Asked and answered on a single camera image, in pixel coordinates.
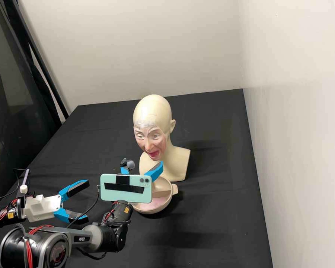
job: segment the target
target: black tablecloth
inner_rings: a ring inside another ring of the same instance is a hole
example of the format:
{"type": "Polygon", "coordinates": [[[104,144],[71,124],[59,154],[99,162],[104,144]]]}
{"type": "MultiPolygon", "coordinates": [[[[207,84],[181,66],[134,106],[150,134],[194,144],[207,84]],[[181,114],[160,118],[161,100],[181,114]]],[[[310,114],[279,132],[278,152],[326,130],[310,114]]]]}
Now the black tablecloth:
{"type": "MultiPolygon", "coordinates": [[[[187,178],[176,183],[179,194],[160,213],[134,212],[119,253],[95,261],[73,250],[66,267],[272,267],[243,91],[167,99],[176,119],[173,144],[191,149],[187,178]]],[[[124,157],[135,161],[132,173],[138,173],[137,102],[78,106],[29,166],[31,190],[46,197],[89,179],[90,187],[65,203],[83,212],[96,198],[100,174],[119,172],[124,157]]],[[[90,221],[100,221],[108,209],[99,200],[90,221]]],[[[43,223],[66,226],[56,219],[24,225],[43,223]]],[[[0,229],[0,241],[12,228],[0,229]]]]}

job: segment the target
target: mint green phone case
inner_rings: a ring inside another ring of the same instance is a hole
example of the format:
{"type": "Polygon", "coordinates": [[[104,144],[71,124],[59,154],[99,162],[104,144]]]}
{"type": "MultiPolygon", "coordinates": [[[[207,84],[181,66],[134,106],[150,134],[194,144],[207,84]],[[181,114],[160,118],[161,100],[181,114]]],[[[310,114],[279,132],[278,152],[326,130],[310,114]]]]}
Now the mint green phone case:
{"type": "Polygon", "coordinates": [[[102,174],[100,198],[104,201],[125,200],[131,203],[150,203],[151,183],[150,176],[102,174]]]}

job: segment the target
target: red lips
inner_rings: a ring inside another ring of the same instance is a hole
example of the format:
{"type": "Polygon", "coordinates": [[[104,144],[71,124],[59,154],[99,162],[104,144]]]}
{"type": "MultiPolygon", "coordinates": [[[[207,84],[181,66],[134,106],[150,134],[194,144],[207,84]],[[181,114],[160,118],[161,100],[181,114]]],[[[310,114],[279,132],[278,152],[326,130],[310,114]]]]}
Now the red lips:
{"type": "Polygon", "coordinates": [[[148,153],[148,154],[150,155],[150,157],[154,158],[159,154],[159,151],[155,151],[155,152],[148,153]]]}

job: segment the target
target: beige bowl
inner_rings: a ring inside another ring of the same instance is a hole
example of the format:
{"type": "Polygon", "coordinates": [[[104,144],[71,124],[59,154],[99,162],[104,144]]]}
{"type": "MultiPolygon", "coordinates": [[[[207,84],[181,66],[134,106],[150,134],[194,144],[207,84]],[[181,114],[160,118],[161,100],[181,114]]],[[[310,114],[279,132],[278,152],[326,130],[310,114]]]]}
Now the beige bowl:
{"type": "Polygon", "coordinates": [[[168,206],[173,195],[177,194],[178,186],[163,177],[158,177],[152,184],[152,201],[148,204],[131,203],[134,210],[141,214],[154,214],[168,206]]]}

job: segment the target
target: mannequin mouth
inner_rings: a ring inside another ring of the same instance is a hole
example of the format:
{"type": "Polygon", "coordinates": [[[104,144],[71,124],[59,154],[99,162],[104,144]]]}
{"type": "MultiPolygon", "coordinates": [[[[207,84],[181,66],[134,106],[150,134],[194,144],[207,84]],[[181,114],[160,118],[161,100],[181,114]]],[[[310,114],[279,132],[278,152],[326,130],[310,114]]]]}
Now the mannequin mouth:
{"type": "Polygon", "coordinates": [[[147,154],[151,157],[151,158],[155,158],[159,155],[159,151],[155,151],[155,152],[152,152],[152,153],[148,153],[147,154]]]}

